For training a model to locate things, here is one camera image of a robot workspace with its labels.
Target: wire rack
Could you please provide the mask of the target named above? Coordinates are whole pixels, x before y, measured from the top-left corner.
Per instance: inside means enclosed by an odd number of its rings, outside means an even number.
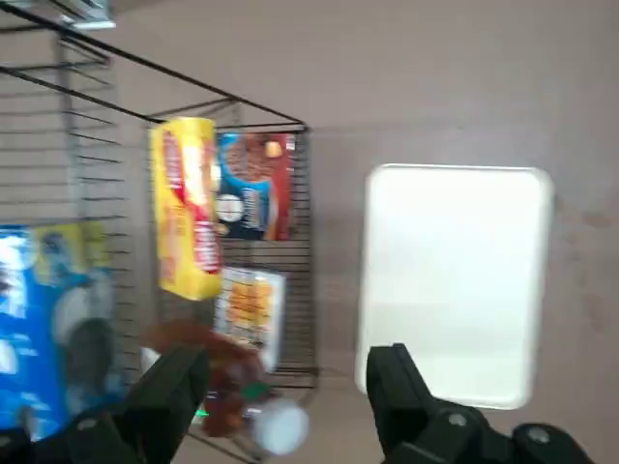
[[[6,38],[15,42],[42,30],[47,32],[44,43],[49,47],[48,62],[32,64],[17,60],[7,64],[3,60],[0,66],[1,220],[22,223],[41,218],[94,218],[104,224],[116,277],[114,325],[128,383],[132,383],[140,375],[139,295],[153,297],[157,320],[191,316],[212,322],[214,305],[212,301],[187,302],[163,292],[158,285],[156,258],[146,270],[137,266],[133,235],[140,230],[140,224],[135,224],[132,212],[134,178],[126,163],[127,147],[119,141],[119,118],[140,121],[141,129],[147,130],[175,116],[199,115],[216,120],[219,131],[290,133],[295,138],[295,150],[291,155],[294,225],[289,240],[223,239],[222,247],[225,265],[285,274],[280,362],[273,382],[278,388],[307,391],[303,399],[309,400],[318,386],[318,369],[307,125],[82,35],[55,20],[0,2],[0,42]],[[183,84],[192,88],[189,101],[164,111],[136,110],[117,104],[113,64],[118,60],[171,79],[175,87]],[[142,145],[139,154],[146,165],[146,200],[150,201],[148,148]],[[152,207],[147,209],[151,212],[147,236],[152,258],[156,256],[155,228]],[[142,278],[144,272],[150,273],[151,278]],[[254,456],[244,460],[256,459]]]

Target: snack box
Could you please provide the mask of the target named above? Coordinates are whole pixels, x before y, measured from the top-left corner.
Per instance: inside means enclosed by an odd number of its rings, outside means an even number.
[[[0,226],[0,428],[39,440],[123,398],[112,307],[100,223]]]
[[[220,233],[231,239],[287,240],[290,221],[290,133],[221,133]]]
[[[151,130],[160,286],[188,300],[221,291],[213,122],[179,118]]]
[[[276,369],[280,356],[285,277],[244,268],[223,268],[215,331],[259,349],[264,369]]]

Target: white plastic tray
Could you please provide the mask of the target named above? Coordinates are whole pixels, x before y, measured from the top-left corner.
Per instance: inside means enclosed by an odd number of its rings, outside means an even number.
[[[356,380],[404,343],[438,397],[530,395],[552,187],[537,169],[386,164],[368,177]]]

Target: red and yellow package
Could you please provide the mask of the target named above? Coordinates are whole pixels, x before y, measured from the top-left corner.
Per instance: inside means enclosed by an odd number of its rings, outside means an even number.
[[[160,286],[188,300],[215,297],[221,247],[213,121],[179,118],[152,129],[151,162]]]

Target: bottle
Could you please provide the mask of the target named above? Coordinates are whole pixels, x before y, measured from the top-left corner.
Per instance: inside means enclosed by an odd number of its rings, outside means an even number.
[[[209,388],[204,410],[198,413],[207,435],[247,435],[274,455],[289,454],[301,446],[308,434],[308,415],[271,388],[256,350],[194,321],[177,320],[146,334],[143,359],[150,358],[146,363],[152,365],[154,353],[180,343],[203,347],[209,354]]]

